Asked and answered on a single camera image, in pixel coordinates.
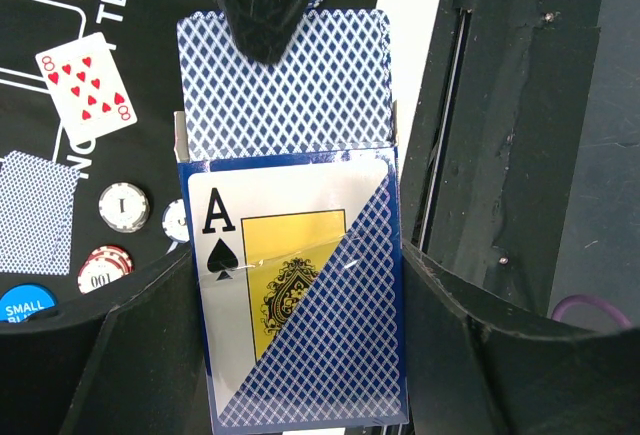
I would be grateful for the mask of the blue backed playing card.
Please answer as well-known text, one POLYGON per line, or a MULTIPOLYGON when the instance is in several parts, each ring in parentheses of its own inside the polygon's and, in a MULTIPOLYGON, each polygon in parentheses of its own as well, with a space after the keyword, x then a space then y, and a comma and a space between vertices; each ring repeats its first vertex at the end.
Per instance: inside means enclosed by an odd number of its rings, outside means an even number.
POLYGON ((70 271, 74 195, 80 172, 21 151, 1 162, 1 271, 70 271))

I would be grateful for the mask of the blue playing card deck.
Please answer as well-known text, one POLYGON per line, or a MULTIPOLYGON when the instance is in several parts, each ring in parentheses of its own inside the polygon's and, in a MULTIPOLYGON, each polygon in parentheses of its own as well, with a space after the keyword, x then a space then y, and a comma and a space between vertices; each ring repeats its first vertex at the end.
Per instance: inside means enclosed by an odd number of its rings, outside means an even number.
POLYGON ((177 45, 214 432, 405 423, 386 14, 309 11, 275 64, 219 12, 177 45))

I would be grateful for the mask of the eight of hearts card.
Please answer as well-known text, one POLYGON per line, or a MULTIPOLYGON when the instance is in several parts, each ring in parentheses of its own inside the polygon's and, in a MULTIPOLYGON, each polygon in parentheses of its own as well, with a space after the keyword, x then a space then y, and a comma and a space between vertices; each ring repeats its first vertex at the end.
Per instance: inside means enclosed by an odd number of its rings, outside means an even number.
POLYGON ((71 144, 84 144, 137 122, 101 32, 40 52, 35 61, 71 144))

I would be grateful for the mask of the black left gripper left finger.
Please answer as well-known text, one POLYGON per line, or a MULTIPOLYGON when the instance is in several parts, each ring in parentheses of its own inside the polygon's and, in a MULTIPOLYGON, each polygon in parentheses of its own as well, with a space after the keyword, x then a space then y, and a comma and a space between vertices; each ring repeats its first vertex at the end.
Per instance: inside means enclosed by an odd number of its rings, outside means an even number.
POLYGON ((181 434, 203 364, 190 247, 1 325, 4 434, 181 434))

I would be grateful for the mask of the blue chip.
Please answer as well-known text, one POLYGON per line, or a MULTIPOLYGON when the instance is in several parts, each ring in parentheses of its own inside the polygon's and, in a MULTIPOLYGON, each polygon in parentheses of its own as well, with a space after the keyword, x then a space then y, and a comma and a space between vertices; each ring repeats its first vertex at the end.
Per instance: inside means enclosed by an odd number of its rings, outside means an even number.
POLYGON ((162 216, 162 228, 165 235, 174 242, 186 243, 190 240, 182 199, 174 200, 166 207, 162 216))

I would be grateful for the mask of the blue small blind button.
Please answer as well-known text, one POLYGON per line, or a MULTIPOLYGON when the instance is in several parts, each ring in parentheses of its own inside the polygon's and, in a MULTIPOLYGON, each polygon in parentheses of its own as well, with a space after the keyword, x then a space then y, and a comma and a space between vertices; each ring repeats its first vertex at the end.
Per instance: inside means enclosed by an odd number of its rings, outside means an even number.
POLYGON ((1 320, 19 323, 41 310, 57 304, 54 294, 42 285, 22 284, 8 290, 1 296, 1 320))

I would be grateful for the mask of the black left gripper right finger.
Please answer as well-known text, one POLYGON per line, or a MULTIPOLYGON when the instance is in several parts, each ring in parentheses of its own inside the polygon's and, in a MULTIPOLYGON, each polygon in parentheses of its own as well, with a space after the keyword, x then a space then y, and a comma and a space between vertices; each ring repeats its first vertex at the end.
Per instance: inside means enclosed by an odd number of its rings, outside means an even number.
POLYGON ((514 306, 403 248, 409 405, 419 434, 635 434, 639 332, 514 306))

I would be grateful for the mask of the grey chip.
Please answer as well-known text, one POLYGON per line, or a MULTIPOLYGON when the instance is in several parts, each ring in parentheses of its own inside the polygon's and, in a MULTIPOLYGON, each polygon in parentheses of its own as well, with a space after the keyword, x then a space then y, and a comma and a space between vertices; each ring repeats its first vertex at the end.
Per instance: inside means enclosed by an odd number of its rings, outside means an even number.
POLYGON ((99 197, 98 210, 103 221, 120 233, 140 230, 151 212, 145 193, 128 182, 108 186, 99 197))

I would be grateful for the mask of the red chips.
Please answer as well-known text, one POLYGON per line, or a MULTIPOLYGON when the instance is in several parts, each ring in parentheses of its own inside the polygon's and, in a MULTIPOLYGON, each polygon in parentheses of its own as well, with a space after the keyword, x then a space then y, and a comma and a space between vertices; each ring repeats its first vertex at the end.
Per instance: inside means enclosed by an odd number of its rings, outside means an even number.
POLYGON ((88 294, 134 271, 131 256, 115 245, 94 249, 80 268, 77 278, 81 294, 88 294))

